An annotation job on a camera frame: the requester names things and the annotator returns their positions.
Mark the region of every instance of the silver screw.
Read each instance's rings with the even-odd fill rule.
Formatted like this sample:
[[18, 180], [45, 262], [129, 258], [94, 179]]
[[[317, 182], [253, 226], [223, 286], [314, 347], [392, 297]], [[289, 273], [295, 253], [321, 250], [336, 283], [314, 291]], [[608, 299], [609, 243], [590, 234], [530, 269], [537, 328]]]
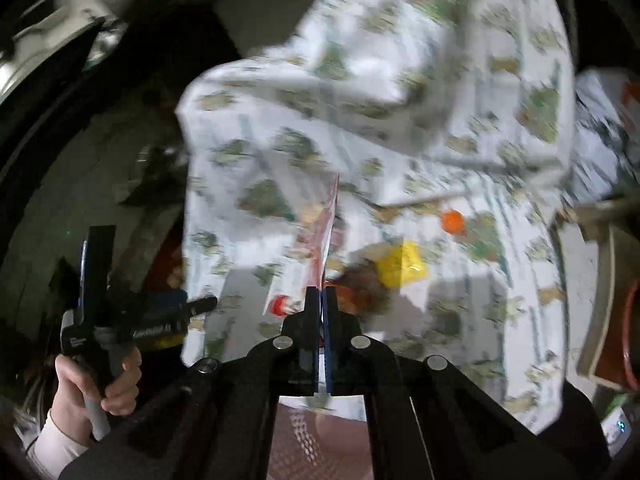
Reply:
[[293, 339], [288, 335], [279, 335], [276, 339], [273, 340], [273, 345], [278, 350], [284, 350], [285, 348], [289, 348], [293, 345]]
[[211, 357], [204, 357], [198, 361], [196, 366], [201, 374], [210, 374], [213, 370], [218, 368], [218, 361]]
[[447, 360], [441, 355], [432, 355], [427, 359], [427, 366], [439, 372], [447, 367]]
[[351, 346], [362, 350], [371, 344], [371, 340], [365, 335], [355, 335], [351, 338]]

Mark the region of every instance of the white cloth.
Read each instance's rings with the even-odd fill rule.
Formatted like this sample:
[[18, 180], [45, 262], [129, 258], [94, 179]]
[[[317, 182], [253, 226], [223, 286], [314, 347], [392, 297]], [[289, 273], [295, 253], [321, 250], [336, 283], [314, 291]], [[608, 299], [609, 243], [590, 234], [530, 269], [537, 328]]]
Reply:
[[[241, 357], [302, 307], [338, 173], [327, 277], [399, 238], [429, 271], [364, 330], [446, 355], [542, 430], [561, 406], [564, 296], [530, 188], [567, 168], [573, 111], [554, 0], [317, 0], [286, 44], [209, 70], [178, 106], [186, 287], [220, 298], [188, 352]], [[465, 235], [443, 231], [451, 208]], [[336, 402], [362, 418], [361, 399]]]
[[29, 449], [27, 458], [43, 479], [56, 480], [62, 470], [87, 449], [62, 433], [49, 412], [40, 435]]

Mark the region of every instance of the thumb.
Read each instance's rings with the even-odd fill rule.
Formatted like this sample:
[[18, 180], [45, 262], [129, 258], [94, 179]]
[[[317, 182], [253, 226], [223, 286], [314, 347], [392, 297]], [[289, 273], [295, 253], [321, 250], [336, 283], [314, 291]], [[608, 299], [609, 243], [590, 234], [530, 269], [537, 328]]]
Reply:
[[56, 357], [56, 374], [61, 384], [63, 382], [70, 383], [86, 397], [100, 402], [100, 393], [91, 375], [73, 359], [64, 355]]

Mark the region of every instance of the finger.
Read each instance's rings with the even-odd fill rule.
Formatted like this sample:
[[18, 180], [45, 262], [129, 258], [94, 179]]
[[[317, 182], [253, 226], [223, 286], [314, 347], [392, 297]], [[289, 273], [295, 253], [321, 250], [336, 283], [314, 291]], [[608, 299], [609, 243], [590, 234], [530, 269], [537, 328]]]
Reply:
[[105, 397], [118, 397], [135, 386], [142, 377], [140, 368], [132, 368], [120, 376], [104, 389]]
[[134, 386], [130, 391], [118, 397], [108, 397], [100, 402], [103, 410], [112, 415], [129, 415], [136, 408], [138, 387]]
[[133, 347], [133, 350], [122, 360], [122, 369], [131, 370], [132, 368], [140, 368], [142, 364], [142, 355], [138, 347]]
[[56, 357], [56, 374], [60, 382], [72, 383], [85, 396], [96, 401], [100, 400], [100, 393], [89, 372], [69, 357], [64, 355]]

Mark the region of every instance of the gray handle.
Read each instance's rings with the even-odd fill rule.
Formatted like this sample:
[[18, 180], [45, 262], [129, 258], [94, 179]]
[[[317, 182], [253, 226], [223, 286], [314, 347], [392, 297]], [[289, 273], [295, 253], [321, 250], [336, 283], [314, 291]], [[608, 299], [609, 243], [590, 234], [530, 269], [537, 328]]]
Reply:
[[[109, 368], [114, 380], [123, 372], [122, 360], [131, 353], [132, 349], [133, 343], [114, 345], [109, 348]], [[84, 398], [84, 406], [91, 421], [94, 439], [102, 440], [111, 431], [107, 413], [102, 409], [100, 402], [87, 397]]]

